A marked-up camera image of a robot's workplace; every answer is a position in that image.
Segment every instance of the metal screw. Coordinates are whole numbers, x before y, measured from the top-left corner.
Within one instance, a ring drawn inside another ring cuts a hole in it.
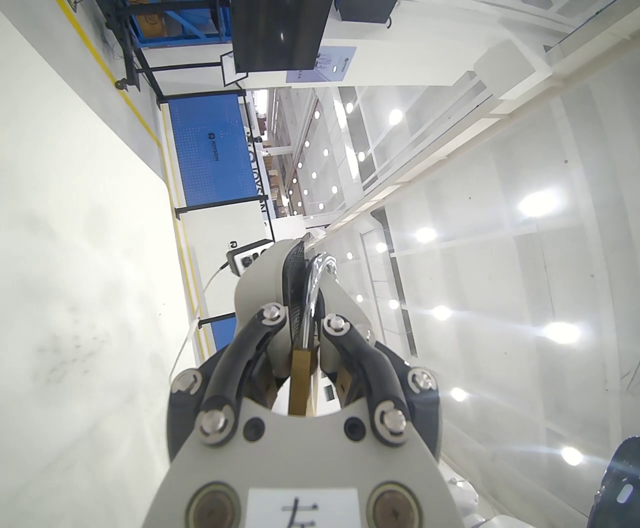
[[[433,380],[431,379],[431,376],[424,371],[418,372],[413,379],[415,380],[415,384],[422,390],[429,390],[433,387]]]
[[[382,423],[387,431],[399,435],[406,428],[406,418],[400,409],[391,409],[382,416]]]
[[[197,369],[187,369],[178,374],[171,384],[171,392],[191,392],[195,394],[200,388],[202,375]]]
[[[280,307],[275,304],[267,306],[262,311],[262,316],[269,321],[276,321],[280,317]]]
[[[340,332],[344,328],[344,319],[340,316],[334,316],[329,320],[329,326],[337,332]]]
[[[206,435],[213,435],[214,433],[222,432],[226,423],[227,419],[222,411],[207,411],[202,417],[200,429]]]

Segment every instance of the display screen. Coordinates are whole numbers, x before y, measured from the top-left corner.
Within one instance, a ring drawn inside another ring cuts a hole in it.
[[[233,0],[236,72],[312,70],[332,0]]]

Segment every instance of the black cabinet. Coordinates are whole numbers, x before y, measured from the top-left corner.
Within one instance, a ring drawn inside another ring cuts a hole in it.
[[[340,18],[346,22],[385,24],[396,0],[335,0]]]

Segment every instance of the electrical cable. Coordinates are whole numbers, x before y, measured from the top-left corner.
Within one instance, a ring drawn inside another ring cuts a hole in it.
[[[220,266],[216,272],[211,275],[211,278],[207,281],[207,283],[205,284],[205,287],[202,289],[202,295],[204,296],[205,292],[207,291],[207,288],[209,287],[209,284],[211,284],[211,282],[216,278],[216,276],[218,275],[218,273],[220,273],[223,269],[225,269],[226,267],[228,267],[229,263],[225,262],[222,266]],[[173,372],[178,364],[178,361],[180,360],[180,356],[182,356],[182,351],[184,350],[184,347],[187,346],[187,343],[193,339],[193,336],[195,335],[196,331],[198,330],[198,324],[200,322],[200,317],[198,316],[198,311],[200,310],[200,304],[198,303],[194,309],[194,315],[195,315],[195,319],[191,322],[191,326],[189,327],[189,331],[187,332],[187,335],[184,337],[184,341],[182,341],[182,346],[180,347],[180,350],[178,351],[178,355],[175,357],[175,361],[173,362],[173,366],[171,367],[171,371],[169,372],[169,384],[171,384],[172,379],[171,377],[173,376]]]

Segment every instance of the sign board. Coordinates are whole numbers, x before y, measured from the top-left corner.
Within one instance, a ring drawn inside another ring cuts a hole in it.
[[[343,81],[355,53],[355,46],[320,46],[314,69],[287,72],[287,82],[332,83]]]

